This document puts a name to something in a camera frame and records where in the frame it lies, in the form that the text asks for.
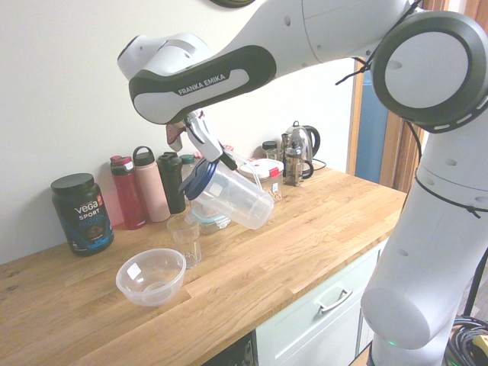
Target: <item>blue pitcher lid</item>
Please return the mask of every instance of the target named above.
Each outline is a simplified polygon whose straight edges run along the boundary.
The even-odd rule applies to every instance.
[[[197,198],[207,187],[208,183],[214,176],[217,169],[216,162],[209,162],[202,159],[191,171],[191,174],[181,183],[179,194],[185,194],[188,200],[192,201]]]

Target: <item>dishwasher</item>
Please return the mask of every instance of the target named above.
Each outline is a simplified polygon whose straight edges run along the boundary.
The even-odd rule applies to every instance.
[[[202,366],[258,366],[255,331],[243,336]]]

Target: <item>glass food container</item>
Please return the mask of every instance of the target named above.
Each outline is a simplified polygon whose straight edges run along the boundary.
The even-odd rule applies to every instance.
[[[211,208],[199,204],[197,201],[191,203],[190,215],[192,215],[200,225],[203,234],[213,234],[229,226],[230,218],[217,213]]]

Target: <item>cabinet handle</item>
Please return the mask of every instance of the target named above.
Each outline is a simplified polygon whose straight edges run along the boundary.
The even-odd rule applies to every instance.
[[[320,312],[322,314],[325,314],[325,313],[329,312],[330,310],[335,309],[341,303],[346,301],[352,295],[352,293],[353,293],[353,290],[346,290],[345,288],[343,288],[341,291],[341,294],[339,296],[342,296],[342,295],[344,295],[344,296],[342,296],[335,303],[333,303],[332,305],[329,305],[329,306],[325,306],[321,301],[317,301],[317,304],[320,305]]]

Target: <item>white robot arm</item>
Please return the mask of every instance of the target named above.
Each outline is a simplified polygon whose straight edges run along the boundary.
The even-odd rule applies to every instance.
[[[137,37],[118,60],[138,113],[192,134],[186,117],[198,108],[317,63],[367,57],[380,101],[432,133],[361,302],[376,366],[441,365],[488,246],[488,39],[463,15],[411,10],[407,0],[267,0],[216,56],[180,34]],[[218,144],[210,128],[194,131],[192,142]]]

